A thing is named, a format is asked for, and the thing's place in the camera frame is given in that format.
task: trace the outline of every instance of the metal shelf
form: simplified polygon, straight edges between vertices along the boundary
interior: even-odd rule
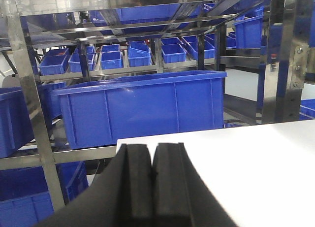
[[[40,100],[37,93],[36,81],[46,82],[55,80],[79,79],[90,80],[93,77],[109,75],[120,75],[126,73],[142,73],[156,71],[158,73],[173,70],[186,70],[186,68],[197,67],[204,69],[205,65],[213,65],[215,70],[225,71],[226,65],[236,65],[252,68],[259,72],[259,80],[264,82],[264,95],[262,98],[262,123],[276,121],[276,114],[284,116],[278,121],[292,121],[298,118],[300,96],[302,87],[292,88],[292,82],[299,80],[303,85],[305,69],[294,70],[295,66],[305,65],[308,53],[309,33],[307,31],[313,0],[271,0],[270,5],[264,3],[269,13],[264,13],[262,37],[266,39],[266,55],[260,55],[260,49],[226,49],[226,24],[233,18],[241,15],[244,11],[234,14],[224,14],[226,10],[240,0],[215,0],[216,6],[207,14],[200,14],[197,18],[190,19],[189,13],[194,6],[203,1],[210,0],[0,0],[2,14],[7,20],[7,32],[0,34],[0,50],[12,49],[14,60],[19,73],[23,93],[28,105],[28,110],[34,130],[38,154],[29,156],[11,157],[0,159],[0,170],[18,167],[30,167],[42,165],[55,210],[63,207],[63,196],[56,172],[56,163],[80,160],[92,160],[115,155],[115,147],[90,148],[85,150],[52,152],[49,136],[46,131],[44,115],[41,110]],[[86,12],[91,10],[102,10],[110,12],[114,8],[126,8],[134,6],[148,6],[158,4],[180,3],[175,15],[168,21],[156,23],[139,23],[122,25],[115,18],[106,19],[109,24],[106,27],[95,27],[91,23],[78,23],[77,26],[69,26],[67,29],[54,31],[29,31],[24,29],[20,17],[42,14],[57,14],[68,12]],[[219,24],[211,24],[212,20],[222,19]],[[177,29],[181,23],[188,23],[182,30]],[[159,32],[140,32],[124,34],[124,29],[164,25]],[[282,26],[286,33],[282,35],[281,46],[277,52],[268,39],[277,36],[275,28]],[[112,30],[114,35],[103,36],[100,31]],[[204,34],[214,32],[215,58],[204,59]],[[161,37],[182,36],[195,34],[198,36],[198,59],[191,59],[182,63],[165,64],[161,57]],[[127,59],[124,58],[125,68],[100,70],[99,62],[96,70],[88,71],[87,59],[85,57],[85,44],[107,43],[128,41],[130,39],[151,39],[153,64],[142,67],[128,67]],[[81,55],[82,73],[65,73],[61,75],[38,76],[33,74],[28,50],[32,48],[53,47],[60,45],[74,45],[79,48]],[[277,96],[277,87],[282,85],[283,94],[281,99]],[[251,114],[254,111],[254,103],[251,102]]]

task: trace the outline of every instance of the white table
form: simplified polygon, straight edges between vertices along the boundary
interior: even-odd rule
[[[315,227],[315,121],[118,140],[183,142],[199,175],[239,227]]]

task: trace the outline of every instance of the stainless steel shelving rack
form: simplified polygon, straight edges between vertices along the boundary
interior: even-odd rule
[[[264,81],[263,106],[253,111],[255,118],[228,111],[233,115],[239,115],[247,121],[257,123],[274,123],[281,121],[298,120],[301,93],[305,80],[306,63],[309,52],[309,29],[313,9],[313,0],[271,0],[269,6],[265,6],[262,37],[266,39],[266,54],[261,54],[260,49],[230,49],[225,47],[226,23],[243,12],[223,15],[224,11],[237,4],[240,0],[213,0],[216,6],[206,15],[198,18],[187,18],[194,8],[204,1],[210,0],[0,0],[2,15],[7,24],[7,35],[0,35],[0,40],[9,40],[10,46],[3,46],[1,50],[11,49],[13,52],[19,79],[28,105],[28,110],[34,130],[38,154],[29,156],[17,156],[0,159],[0,170],[20,167],[42,165],[51,195],[54,209],[64,206],[63,196],[56,172],[56,163],[84,161],[112,157],[116,147],[89,148],[76,151],[52,152],[51,143],[46,131],[43,112],[36,89],[36,82],[66,80],[106,76],[117,73],[132,73],[144,71],[164,72],[172,68],[197,67],[204,69],[205,64],[214,64],[215,70],[224,71],[227,65],[237,67],[239,70],[259,73]],[[180,3],[176,14],[168,21],[122,25],[112,15],[112,9],[133,7],[139,5],[158,5]],[[91,24],[83,24],[80,21],[75,27],[58,29],[48,32],[32,32],[23,28],[20,18],[42,14],[57,14],[68,12],[86,12],[101,10],[108,26],[95,27]],[[225,21],[215,26],[209,26],[209,20],[224,19]],[[188,28],[178,30],[181,23],[197,23]],[[142,32],[125,34],[123,29],[165,25],[161,32]],[[283,34],[280,36],[281,47],[274,52],[271,42],[268,41],[275,33],[274,26],[281,25]],[[114,35],[103,36],[99,31],[112,30]],[[205,60],[203,54],[199,54],[197,61],[188,61],[177,64],[164,64],[161,58],[161,37],[192,35],[198,36],[198,51],[204,51],[204,34],[214,32],[216,36],[216,57],[214,60]],[[32,36],[57,35],[60,38],[55,41],[41,41],[32,44]],[[89,72],[85,45],[115,41],[126,41],[130,38],[150,38],[154,42],[154,64],[149,67],[124,68],[119,71],[97,70]],[[28,50],[33,47],[46,48],[48,46],[77,45],[81,56],[82,73],[64,75],[38,76],[34,75],[28,55]],[[251,102],[236,100],[237,103],[252,106]]]

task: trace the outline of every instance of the blue plastic bin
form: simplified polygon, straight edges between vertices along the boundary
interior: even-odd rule
[[[231,38],[236,38],[236,32],[229,32],[228,36]]]
[[[262,16],[234,23],[236,28],[236,48],[260,48]]]
[[[185,71],[81,83],[55,90],[72,149],[117,139],[223,127],[225,72]]]
[[[123,54],[120,51],[103,52],[100,62],[102,69],[122,68]]]
[[[53,90],[65,83],[38,86],[47,128],[61,115],[60,98]],[[34,139],[33,129],[21,87],[0,88],[0,158],[8,157]]]
[[[300,106],[300,112],[305,116],[308,116],[308,119],[315,118],[315,99],[302,100]]]
[[[83,162],[57,169],[69,201],[88,187]],[[1,227],[30,227],[54,213],[42,167],[0,171],[0,179]]]
[[[88,63],[89,63],[89,71],[92,71],[94,69],[94,54],[87,54],[88,57]],[[82,72],[81,70],[81,64],[80,64],[80,57],[79,54],[73,53],[72,56],[69,59],[69,68],[70,71],[73,73],[76,72]]]
[[[197,42],[196,36],[182,36],[184,46],[186,47],[188,43]]]
[[[68,67],[68,55],[47,56],[40,63],[39,68],[42,75],[62,74]]]
[[[150,49],[147,45],[137,43],[137,42],[130,42],[128,46],[128,57],[143,57],[143,56],[150,56]]]
[[[38,86],[39,96],[41,101],[46,103],[51,120],[61,115],[60,98],[53,94],[53,90],[64,87],[65,82],[49,83]]]
[[[162,56],[165,63],[182,62],[186,60],[186,51],[180,44],[163,45]]]
[[[191,42],[186,47],[187,51],[192,55],[194,60],[198,59],[198,45],[197,42]],[[205,41],[205,59],[214,58],[215,48],[209,42]]]
[[[10,156],[33,139],[21,88],[0,88],[0,158]]]
[[[119,51],[119,50],[120,50],[119,44],[104,45],[102,46],[101,52],[111,52],[111,51]]]
[[[44,57],[47,56],[62,56],[62,55],[68,55],[70,56],[70,52],[68,48],[62,48],[62,49],[53,49],[48,51]]]
[[[178,37],[170,37],[161,39],[162,45],[183,44]]]
[[[151,65],[151,56],[128,57],[128,61],[130,67]]]
[[[95,53],[95,47],[94,46],[87,46],[86,50],[87,50],[87,54],[94,54]],[[74,53],[79,53],[78,48],[75,48]]]
[[[227,36],[226,37],[226,47],[227,48],[234,48],[234,47],[236,47],[236,39]]]

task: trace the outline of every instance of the white wall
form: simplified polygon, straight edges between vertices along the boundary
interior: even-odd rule
[[[225,92],[227,94],[257,101],[258,74],[227,69]],[[305,84],[302,100],[315,99],[315,85]]]

